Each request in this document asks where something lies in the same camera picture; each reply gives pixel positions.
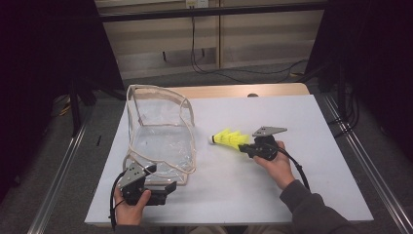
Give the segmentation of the aluminium floor rail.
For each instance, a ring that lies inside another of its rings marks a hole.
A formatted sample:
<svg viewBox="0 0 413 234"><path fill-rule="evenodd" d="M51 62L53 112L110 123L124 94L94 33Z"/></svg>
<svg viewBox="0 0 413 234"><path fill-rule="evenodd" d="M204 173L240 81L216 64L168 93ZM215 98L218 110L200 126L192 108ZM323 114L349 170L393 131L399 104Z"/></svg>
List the aluminium floor rail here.
<svg viewBox="0 0 413 234"><path fill-rule="evenodd" d="M65 151L64 157L59 165L53 182L48 189L46 197L34 217L27 234L44 234L56 206L62 186L70 170L71 164L83 140L87 126L87 123L82 124L79 132L70 140L69 146Z"/></svg>
<svg viewBox="0 0 413 234"><path fill-rule="evenodd" d="M408 217L404 207L402 207L387 183L384 181L355 132L350 129L349 124L343 122L343 118L338 111L338 104L332 95L326 95L324 97L324 101L327 104L331 114L335 118L339 119L338 125L340 127L341 134L345 137L346 141L356 154L359 163L363 167L366 175L369 177L370 182L375 188L400 233L413 234L413 222Z"/></svg>

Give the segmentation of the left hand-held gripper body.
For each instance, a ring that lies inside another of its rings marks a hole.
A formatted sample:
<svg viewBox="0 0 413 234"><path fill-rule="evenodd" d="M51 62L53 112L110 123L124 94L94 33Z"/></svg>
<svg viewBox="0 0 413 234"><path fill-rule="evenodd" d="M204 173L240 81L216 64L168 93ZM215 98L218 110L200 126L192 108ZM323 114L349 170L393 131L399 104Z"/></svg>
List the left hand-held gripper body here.
<svg viewBox="0 0 413 234"><path fill-rule="evenodd" d="M146 178L149 176L145 168L131 163L119 182L119 188L126 203L134 206L140 199L145 187ZM168 195L164 190L151 190L151 197L147 206L162 206L166 203Z"/></svg>

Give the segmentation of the clear plastic bag beige trim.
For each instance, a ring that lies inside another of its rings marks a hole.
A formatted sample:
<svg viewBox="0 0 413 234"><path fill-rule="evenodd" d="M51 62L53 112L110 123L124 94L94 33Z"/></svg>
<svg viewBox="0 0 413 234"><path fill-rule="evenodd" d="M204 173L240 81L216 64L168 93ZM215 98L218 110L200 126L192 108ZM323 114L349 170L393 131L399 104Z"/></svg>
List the clear plastic bag beige trim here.
<svg viewBox="0 0 413 234"><path fill-rule="evenodd" d="M126 108L129 143L123 166L155 165L148 185L186 184L196 170L195 118L189 99L167 88L131 85Z"/></svg>

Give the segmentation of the person's right hand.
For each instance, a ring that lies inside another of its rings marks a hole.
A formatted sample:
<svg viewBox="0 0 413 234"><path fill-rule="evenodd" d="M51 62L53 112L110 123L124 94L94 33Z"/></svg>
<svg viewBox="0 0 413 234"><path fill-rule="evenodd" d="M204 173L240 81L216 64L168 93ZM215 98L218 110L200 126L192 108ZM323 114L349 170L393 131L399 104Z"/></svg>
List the person's right hand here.
<svg viewBox="0 0 413 234"><path fill-rule="evenodd" d="M254 156L253 160L266 170L281 190L285 190L286 187L295 180L288 157L280 151L272 161L258 156Z"/></svg>

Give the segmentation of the person's left hand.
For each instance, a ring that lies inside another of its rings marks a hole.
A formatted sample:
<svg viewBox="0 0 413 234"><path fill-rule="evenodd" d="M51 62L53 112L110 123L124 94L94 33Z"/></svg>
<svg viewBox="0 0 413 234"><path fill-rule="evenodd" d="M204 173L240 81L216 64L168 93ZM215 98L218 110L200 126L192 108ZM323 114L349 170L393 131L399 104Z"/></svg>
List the person's left hand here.
<svg viewBox="0 0 413 234"><path fill-rule="evenodd" d="M143 210L151 197L151 191L145 190L138 202L130 206L123 201L121 190L116 187L114 199L117 207L115 214L118 225L139 225L143 218Z"/></svg>

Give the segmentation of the white table sheet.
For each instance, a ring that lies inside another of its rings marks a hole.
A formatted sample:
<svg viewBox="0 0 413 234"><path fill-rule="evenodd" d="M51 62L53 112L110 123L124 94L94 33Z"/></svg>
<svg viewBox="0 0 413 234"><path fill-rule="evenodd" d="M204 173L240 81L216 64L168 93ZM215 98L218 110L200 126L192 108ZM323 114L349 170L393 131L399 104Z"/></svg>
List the white table sheet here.
<svg viewBox="0 0 413 234"><path fill-rule="evenodd" d="M302 166L310 188L350 221L372 214L312 95L191 99L195 114L197 169L163 206L144 211L150 225L288 223L291 214L281 190L246 154L212 145L212 135L229 128L252 134L262 126L281 127L276 138Z"/></svg>

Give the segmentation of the white wall socket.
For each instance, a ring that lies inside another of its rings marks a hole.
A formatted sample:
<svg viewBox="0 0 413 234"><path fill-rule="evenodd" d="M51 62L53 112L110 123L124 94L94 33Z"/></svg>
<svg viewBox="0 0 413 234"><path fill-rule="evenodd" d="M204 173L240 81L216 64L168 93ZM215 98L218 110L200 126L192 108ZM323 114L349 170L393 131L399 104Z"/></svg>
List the white wall socket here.
<svg viewBox="0 0 413 234"><path fill-rule="evenodd" d="M197 8L208 8L208 0L185 0L186 7L188 9L197 9Z"/></svg>

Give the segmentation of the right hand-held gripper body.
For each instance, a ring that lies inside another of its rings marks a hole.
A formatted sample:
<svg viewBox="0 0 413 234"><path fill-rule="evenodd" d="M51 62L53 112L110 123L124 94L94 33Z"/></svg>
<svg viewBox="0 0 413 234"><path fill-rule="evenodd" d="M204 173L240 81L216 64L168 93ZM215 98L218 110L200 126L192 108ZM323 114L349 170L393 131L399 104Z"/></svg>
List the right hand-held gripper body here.
<svg viewBox="0 0 413 234"><path fill-rule="evenodd" d="M286 132L287 128L280 127L261 127L255 131L252 136L254 137L254 143L251 145L251 150L248 152L248 156L253 158L258 156L267 161L272 161L278 154L278 144L274 138L275 134Z"/></svg>

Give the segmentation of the light wooden table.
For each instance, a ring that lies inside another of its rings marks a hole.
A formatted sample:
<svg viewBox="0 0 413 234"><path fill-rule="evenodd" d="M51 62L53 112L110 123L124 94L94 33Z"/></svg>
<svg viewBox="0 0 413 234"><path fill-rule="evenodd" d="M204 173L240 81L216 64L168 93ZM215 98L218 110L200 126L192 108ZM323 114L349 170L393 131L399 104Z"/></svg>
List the light wooden table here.
<svg viewBox="0 0 413 234"><path fill-rule="evenodd" d="M260 97L302 96L310 92L301 83L288 84L253 84L253 85L222 85L199 87L162 88L151 85L136 85L132 94L144 95L146 98L157 98L159 94L176 96L177 98L246 98L248 94L258 94Z"/></svg>

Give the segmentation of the black curtain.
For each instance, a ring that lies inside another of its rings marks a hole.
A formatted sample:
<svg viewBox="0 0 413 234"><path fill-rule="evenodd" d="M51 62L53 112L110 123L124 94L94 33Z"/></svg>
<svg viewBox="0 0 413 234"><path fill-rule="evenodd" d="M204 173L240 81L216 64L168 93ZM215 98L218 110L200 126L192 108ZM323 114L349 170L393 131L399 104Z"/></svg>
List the black curtain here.
<svg viewBox="0 0 413 234"><path fill-rule="evenodd" d="M344 70L359 98L413 159L413 0L326 0L306 70L329 89Z"/></svg>
<svg viewBox="0 0 413 234"><path fill-rule="evenodd" d="M95 0L0 0L0 202L32 160L53 103L124 84Z"/></svg>

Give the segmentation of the black stand leg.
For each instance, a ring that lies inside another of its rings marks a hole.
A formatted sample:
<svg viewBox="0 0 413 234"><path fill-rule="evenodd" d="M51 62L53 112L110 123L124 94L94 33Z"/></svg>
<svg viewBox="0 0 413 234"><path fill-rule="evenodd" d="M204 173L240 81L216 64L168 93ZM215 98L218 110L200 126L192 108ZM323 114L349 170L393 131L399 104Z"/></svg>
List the black stand leg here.
<svg viewBox="0 0 413 234"><path fill-rule="evenodd" d="M75 137L82 127L79 100L86 106L92 106L96 103L96 97L93 93L93 81L87 77L73 78L70 81L69 97L73 122L72 135Z"/></svg>

